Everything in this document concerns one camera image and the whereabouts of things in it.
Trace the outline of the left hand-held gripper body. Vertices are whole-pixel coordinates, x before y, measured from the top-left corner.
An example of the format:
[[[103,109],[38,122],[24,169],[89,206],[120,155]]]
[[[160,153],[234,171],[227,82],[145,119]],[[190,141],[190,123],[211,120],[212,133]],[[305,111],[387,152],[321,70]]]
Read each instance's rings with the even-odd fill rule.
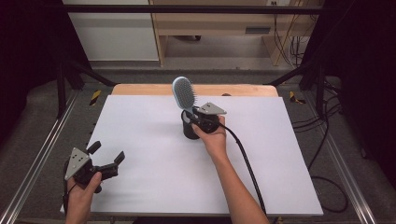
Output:
[[[101,180],[117,176],[119,173],[119,157],[116,157],[110,164],[96,166],[92,163],[91,158],[96,150],[97,147],[89,147],[88,149],[74,147],[67,163],[64,179],[69,180],[73,177],[78,184],[87,186],[97,172],[102,174]]]

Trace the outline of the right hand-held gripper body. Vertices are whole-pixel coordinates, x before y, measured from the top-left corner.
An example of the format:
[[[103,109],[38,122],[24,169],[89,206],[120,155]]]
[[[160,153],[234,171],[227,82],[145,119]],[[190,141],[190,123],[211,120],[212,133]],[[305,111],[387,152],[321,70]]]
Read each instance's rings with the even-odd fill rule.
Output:
[[[205,133],[213,133],[219,127],[219,115],[225,115],[226,111],[223,108],[213,104],[206,103],[202,106],[197,106],[201,113],[194,114],[199,117],[200,127]]]

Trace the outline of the black mesh cup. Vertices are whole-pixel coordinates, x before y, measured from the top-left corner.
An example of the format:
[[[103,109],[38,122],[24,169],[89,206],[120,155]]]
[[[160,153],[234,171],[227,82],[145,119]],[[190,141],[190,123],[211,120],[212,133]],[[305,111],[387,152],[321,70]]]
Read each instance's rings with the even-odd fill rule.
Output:
[[[190,123],[189,119],[186,117],[187,113],[190,113],[190,112],[183,110],[181,113],[181,120],[183,122],[183,124],[182,124],[183,133],[188,139],[191,139],[191,140],[199,139],[199,136],[195,133],[195,131],[192,128],[192,124],[194,124],[194,123]]]

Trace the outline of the light blue hairbrush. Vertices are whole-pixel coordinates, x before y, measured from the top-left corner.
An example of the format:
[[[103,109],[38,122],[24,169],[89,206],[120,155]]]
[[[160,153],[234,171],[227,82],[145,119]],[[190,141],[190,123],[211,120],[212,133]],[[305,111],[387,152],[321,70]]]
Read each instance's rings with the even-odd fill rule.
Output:
[[[172,83],[172,92],[180,109],[187,111],[192,117],[195,104],[195,92],[186,77],[177,77]]]

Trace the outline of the person's right hand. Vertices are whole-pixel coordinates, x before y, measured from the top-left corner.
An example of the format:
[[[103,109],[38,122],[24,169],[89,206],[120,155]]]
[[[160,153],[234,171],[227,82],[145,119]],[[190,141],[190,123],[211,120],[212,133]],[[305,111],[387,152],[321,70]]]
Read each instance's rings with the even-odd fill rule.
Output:
[[[226,131],[223,127],[219,126],[213,133],[205,133],[196,124],[192,125],[192,129],[204,142],[206,151],[212,160],[220,160],[227,157]]]

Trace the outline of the person's left hand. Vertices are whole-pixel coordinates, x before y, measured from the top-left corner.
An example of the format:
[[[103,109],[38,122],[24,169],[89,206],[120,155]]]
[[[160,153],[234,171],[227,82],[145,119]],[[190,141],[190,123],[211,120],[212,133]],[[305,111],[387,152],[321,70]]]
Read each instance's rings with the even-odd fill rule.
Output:
[[[93,175],[86,187],[81,187],[76,180],[71,177],[67,181],[68,209],[82,210],[91,209],[93,194],[102,182],[100,172]]]

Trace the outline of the yellow black tape marker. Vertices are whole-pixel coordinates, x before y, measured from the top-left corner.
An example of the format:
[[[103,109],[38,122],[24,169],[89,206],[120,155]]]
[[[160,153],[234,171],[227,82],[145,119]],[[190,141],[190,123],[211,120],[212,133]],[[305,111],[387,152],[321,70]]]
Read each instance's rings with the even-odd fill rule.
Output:
[[[101,91],[99,91],[99,90],[98,90],[98,91],[95,91],[95,92],[93,93],[93,95],[92,95],[92,98],[91,98],[91,100],[90,100],[89,105],[95,105],[95,103],[97,102],[97,100],[98,100],[100,94],[101,94]]]
[[[304,105],[306,104],[306,101],[304,99],[297,99],[294,91],[290,91],[290,102],[291,103],[296,103],[296,104],[300,104],[300,105]]]

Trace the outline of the light wooden desk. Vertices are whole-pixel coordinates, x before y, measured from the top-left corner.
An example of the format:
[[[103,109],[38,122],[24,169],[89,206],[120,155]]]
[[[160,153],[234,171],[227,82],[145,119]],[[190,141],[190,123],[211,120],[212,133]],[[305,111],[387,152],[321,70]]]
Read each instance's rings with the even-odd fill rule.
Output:
[[[153,6],[321,7],[325,0],[148,0]],[[257,35],[263,40],[273,65],[289,58],[293,37],[311,36],[317,15],[154,13],[156,34]]]

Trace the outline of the dark curtain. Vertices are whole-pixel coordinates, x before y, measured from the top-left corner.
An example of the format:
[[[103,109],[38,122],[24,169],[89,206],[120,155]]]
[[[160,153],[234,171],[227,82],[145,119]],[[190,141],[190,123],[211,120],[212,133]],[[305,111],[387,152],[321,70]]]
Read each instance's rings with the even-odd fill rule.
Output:
[[[324,0],[304,58],[341,80],[363,148],[396,189],[396,0]]]
[[[46,30],[65,60],[90,65],[63,0],[0,0],[0,144],[27,104],[28,92],[56,78],[59,60],[39,34]]]

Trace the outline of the white cabinet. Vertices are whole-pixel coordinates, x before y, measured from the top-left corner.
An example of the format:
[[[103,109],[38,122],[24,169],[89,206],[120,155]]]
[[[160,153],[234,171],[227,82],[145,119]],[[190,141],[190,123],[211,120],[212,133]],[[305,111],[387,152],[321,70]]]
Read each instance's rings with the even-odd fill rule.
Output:
[[[69,13],[91,62],[158,61],[149,13]]]

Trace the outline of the aluminium rail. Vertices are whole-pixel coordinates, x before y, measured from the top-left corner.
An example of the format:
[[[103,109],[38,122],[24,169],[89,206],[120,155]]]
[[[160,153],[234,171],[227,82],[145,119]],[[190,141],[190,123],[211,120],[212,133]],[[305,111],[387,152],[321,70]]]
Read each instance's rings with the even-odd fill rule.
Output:
[[[41,170],[43,169],[49,154],[51,153],[57,139],[59,138],[65,123],[76,103],[79,96],[78,91],[72,91],[66,101],[66,107],[64,112],[59,118],[57,118],[52,125],[46,140],[42,144],[40,150],[35,156],[30,169],[22,180],[18,190],[14,194],[11,202],[6,207],[3,214],[0,216],[0,224],[14,224],[22,207],[24,206],[36,180],[38,179]]]
[[[318,116],[315,110],[314,94],[308,91],[303,92],[303,96],[307,101],[307,104],[314,116]],[[336,145],[335,140],[330,134],[328,117],[325,114],[327,107],[324,106],[324,122],[319,124],[319,129],[323,135],[320,146],[318,150],[321,150],[324,145],[328,148],[328,153],[332,160],[332,163],[339,175],[341,182],[343,183],[345,193],[354,207],[355,213],[358,216],[361,224],[377,224],[375,216],[366,202],[359,184],[357,183],[355,177],[351,173],[346,161],[344,160],[339,147]]]

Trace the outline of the black frame strut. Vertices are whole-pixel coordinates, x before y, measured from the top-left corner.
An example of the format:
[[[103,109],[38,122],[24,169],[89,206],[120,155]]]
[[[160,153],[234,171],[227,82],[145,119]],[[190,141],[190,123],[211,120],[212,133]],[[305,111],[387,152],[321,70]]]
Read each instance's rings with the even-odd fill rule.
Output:
[[[301,91],[310,91],[313,85],[316,85],[315,110],[319,115],[319,117],[323,119],[324,118],[323,96],[325,89],[325,84],[324,84],[325,75],[324,75],[324,70],[322,69],[319,63],[314,63],[313,61],[304,63],[299,67],[291,70],[286,75],[269,82],[269,85],[276,87],[298,75],[303,76],[299,83],[299,87]]]
[[[115,87],[116,82],[113,82],[105,77],[94,72],[91,68],[79,64],[77,62],[59,63],[56,68],[57,92],[58,92],[58,115],[59,119],[66,111],[66,92],[65,82],[68,81],[73,90],[81,90],[85,82],[81,78],[81,74],[88,75],[89,77],[99,81],[100,83],[108,86]]]

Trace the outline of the black horizontal frame bar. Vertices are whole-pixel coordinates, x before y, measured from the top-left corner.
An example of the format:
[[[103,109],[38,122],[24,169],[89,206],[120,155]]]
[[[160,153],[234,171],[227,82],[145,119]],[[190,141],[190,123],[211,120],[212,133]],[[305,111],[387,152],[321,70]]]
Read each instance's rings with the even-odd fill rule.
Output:
[[[204,14],[321,14],[323,7],[249,7],[179,5],[63,5],[67,12],[81,13],[204,13]]]

